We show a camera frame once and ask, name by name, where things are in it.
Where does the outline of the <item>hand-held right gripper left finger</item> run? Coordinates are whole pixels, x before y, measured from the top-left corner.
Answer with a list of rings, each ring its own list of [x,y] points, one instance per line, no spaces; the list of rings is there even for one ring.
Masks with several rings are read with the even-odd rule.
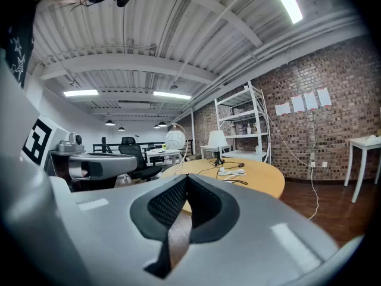
[[[114,257],[124,285],[170,285],[168,232],[185,204],[187,177],[74,193],[92,233]]]

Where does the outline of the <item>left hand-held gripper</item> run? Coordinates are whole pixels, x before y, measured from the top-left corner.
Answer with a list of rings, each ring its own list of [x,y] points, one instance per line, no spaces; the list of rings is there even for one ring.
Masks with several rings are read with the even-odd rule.
[[[62,178],[71,191],[93,191],[115,187],[116,176],[138,167],[135,156],[87,153],[82,136],[68,132],[52,120],[40,115],[24,143],[21,155],[49,176]],[[69,162],[81,161],[88,171],[82,178],[71,178]]]

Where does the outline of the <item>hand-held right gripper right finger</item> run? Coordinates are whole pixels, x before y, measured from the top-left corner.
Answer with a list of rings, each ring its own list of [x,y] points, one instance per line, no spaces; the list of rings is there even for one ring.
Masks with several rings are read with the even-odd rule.
[[[237,201],[240,215],[220,240],[191,244],[171,272],[172,285],[285,285],[327,262],[336,241],[282,201],[205,177]]]

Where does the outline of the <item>person's left hand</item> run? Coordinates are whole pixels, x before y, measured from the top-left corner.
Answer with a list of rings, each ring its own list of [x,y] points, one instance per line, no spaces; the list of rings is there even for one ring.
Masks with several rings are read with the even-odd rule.
[[[82,168],[81,161],[69,162],[69,174],[72,178],[82,178],[87,175],[88,171]]]

